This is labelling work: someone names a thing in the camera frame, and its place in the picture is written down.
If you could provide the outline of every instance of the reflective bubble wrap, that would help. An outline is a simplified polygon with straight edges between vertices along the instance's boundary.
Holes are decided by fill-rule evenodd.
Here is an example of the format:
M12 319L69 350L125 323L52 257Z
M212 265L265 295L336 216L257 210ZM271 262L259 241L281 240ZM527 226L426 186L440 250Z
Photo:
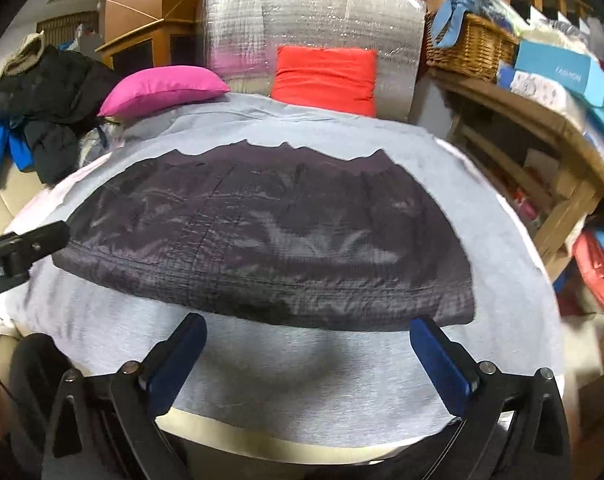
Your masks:
M421 0L202 0L198 48L233 91L263 95L271 92L279 45L374 49L377 116L405 121L424 14Z

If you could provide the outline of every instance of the pink pillow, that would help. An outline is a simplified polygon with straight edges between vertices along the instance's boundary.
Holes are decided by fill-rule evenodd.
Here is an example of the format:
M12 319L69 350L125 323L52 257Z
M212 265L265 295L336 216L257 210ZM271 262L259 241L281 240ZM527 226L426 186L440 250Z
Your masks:
M98 115L133 119L230 91L224 81L200 66L158 66L122 79L102 103Z

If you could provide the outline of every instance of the dark purple fabric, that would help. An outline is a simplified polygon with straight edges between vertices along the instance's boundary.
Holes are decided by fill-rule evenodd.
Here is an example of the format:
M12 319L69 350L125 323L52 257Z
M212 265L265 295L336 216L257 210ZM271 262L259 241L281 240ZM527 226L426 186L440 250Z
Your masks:
M55 265L136 296L332 330L475 314L451 225L381 150L338 160L244 141L170 152L113 177L69 224Z

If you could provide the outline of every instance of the red fabric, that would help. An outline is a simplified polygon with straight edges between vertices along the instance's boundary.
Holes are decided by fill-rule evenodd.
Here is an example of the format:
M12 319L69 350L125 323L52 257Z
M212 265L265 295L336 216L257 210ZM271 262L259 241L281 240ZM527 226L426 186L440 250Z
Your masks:
M604 251L595 236L588 231L582 232L573 244L573 256L584 284L604 311Z
M277 49L271 97L277 101L375 117L377 52L284 45Z

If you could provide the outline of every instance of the red pillow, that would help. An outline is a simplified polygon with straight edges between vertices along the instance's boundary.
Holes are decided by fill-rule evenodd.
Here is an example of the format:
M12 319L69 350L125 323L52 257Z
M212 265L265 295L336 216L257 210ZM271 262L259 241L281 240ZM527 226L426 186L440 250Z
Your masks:
M281 46L271 97L290 105L375 117L376 60L376 51L363 48Z

